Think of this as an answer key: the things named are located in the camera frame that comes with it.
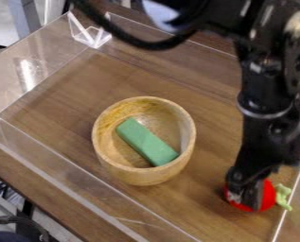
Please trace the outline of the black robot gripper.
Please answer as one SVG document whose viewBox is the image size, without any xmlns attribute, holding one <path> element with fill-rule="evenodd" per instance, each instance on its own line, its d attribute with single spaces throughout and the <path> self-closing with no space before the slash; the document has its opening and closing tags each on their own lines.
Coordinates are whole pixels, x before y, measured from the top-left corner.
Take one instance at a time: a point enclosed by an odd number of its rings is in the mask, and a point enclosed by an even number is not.
<svg viewBox="0 0 300 242">
<path fill-rule="evenodd" d="M 242 144 L 225 177 L 225 197 L 247 212 L 266 209 L 266 180 L 281 165 L 300 164 L 300 108 L 281 117 L 242 117 Z"/>
</svg>

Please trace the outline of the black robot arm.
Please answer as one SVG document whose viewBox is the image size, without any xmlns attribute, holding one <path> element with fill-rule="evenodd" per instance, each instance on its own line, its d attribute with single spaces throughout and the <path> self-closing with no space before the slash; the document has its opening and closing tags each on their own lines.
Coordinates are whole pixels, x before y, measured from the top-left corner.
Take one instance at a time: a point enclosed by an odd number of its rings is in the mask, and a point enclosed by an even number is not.
<svg viewBox="0 0 300 242">
<path fill-rule="evenodd" d="M 245 211 L 273 206 L 266 177 L 300 164 L 300 0 L 142 0 L 164 31 L 207 30 L 233 41 L 242 70 L 242 144 L 225 196 Z"/>
</svg>

